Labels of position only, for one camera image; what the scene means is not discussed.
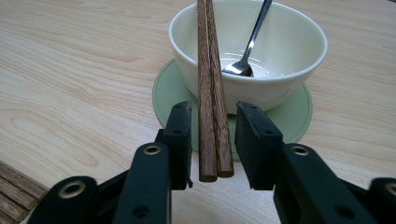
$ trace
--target pair of chopsticks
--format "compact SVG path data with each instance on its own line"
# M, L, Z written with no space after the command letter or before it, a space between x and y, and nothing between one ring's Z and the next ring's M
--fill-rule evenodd
M233 176L212 0L198 0L199 179Z

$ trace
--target ceramic bowl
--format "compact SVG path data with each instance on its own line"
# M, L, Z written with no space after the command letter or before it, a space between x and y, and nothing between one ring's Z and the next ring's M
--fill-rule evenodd
M262 1L213 1L221 69L242 57L261 7ZM172 19L169 39L188 88L198 96L196 5ZM273 3L250 54L254 77L222 73L227 112L235 114L238 101L264 111L280 105L311 76L326 52L326 36L313 20Z

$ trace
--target metal spoon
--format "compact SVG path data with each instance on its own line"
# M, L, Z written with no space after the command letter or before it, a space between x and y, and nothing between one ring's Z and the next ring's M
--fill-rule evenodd
M262 23L267 15L268 9L270 9L272 0L264 0L262 3L262 9L260 11L259 17L256 20L256 24L254 25L253 32L251 33L250 39L247 44L247 48L245 49L245 53L242 56L242 59L236 63L232 63L227 65L222 71L224 73L228 73L231 75L242 76L242 77L252 77L253 70L248 64L248 56L250 55L251 49L254 46L254 41L256 40L257 34L262 28Z

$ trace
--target wooden table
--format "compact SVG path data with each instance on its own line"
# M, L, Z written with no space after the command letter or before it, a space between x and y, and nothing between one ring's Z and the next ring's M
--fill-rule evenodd
M306 82L312 122L300 143L367 188L396 177L396 3L280 0L329 41ZM129 168L159 128L151 87L173 58L168 26L193 0L0 0L0 160L50 188ZM235 176L173 193L174 223L277 223L272 192Z

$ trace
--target light green saucer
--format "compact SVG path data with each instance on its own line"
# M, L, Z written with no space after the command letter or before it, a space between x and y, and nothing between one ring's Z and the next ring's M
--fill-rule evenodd
M192 149L198 150L198 104L186 86L175 60L169 62L157 76L152 87L152 103L158 120L164 127L172 106L182 101L191 101L191 141ZM305 133L312 119L312 99L308 88L303 85L286 102L266 112L267 116L283 133L285 143L297 142ZM233 144L236 115L228 116L233 159L239 161Z

